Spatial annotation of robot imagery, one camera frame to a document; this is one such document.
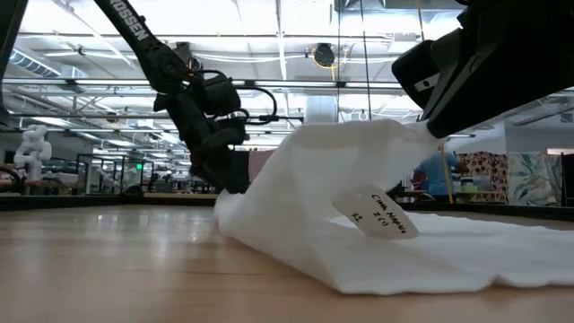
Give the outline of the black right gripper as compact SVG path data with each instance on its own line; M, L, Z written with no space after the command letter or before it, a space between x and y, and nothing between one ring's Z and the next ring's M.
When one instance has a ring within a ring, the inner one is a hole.
M432 104L437 138L573 85L573 0L469 1L464 65Z

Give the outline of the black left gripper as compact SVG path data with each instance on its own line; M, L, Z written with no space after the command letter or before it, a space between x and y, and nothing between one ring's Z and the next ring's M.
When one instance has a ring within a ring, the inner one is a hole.
M179 139L189 150L192 174L231 192L230 173L247 171L247 155L231 148L248 140L247 112L235 87L194 85L159 94L154 107L165 109L176 126Z

